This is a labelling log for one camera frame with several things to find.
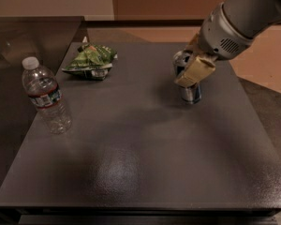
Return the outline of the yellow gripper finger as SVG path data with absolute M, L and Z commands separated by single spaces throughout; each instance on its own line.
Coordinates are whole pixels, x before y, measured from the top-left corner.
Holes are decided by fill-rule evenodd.
M 192 39 L 188 42 L 188 44 L 186 45 L 185 49 L 187 51 L 191 51 L 194 53 L 197 53 L 199 51 L 198 48 L 198 36 L 199 34 L 196 33 L 194 37 L 192 37 Z

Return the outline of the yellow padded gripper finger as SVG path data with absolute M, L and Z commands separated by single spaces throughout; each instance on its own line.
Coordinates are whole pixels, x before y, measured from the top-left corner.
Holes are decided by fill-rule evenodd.
M 191 59 L 181 75 L 174 82 L 180 85 L 198 83 L 215 71 L 215 64 L 209 57 L 197 55 Z

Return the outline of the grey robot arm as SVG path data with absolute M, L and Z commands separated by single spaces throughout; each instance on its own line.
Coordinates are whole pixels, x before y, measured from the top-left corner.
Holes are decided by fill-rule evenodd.
M 281 22 L 281 0 L 225 0 L 204 20 L 185 47 L 190 55 L 175 83 L 188 88 L 215 71 L 215 62 L 231 60 L 248 49 L 255 37 Z

